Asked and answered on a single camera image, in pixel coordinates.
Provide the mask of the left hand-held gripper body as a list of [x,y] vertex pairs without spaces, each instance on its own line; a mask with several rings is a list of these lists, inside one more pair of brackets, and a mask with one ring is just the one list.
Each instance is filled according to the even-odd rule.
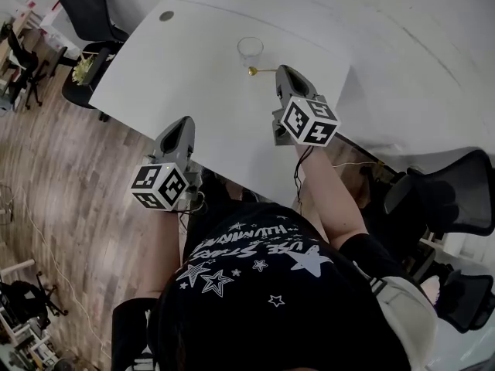
[[130,192],[146,209],[189,211],[199,186],[200,170],[194,162],[180,168],[176,162],[145,155],[135,167]]

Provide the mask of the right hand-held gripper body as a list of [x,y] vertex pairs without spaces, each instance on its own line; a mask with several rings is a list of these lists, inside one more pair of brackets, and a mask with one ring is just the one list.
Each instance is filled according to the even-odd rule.
[[334,109],[320,100],[292,96],[273,116],[276,145],[326,147],[340,128]]

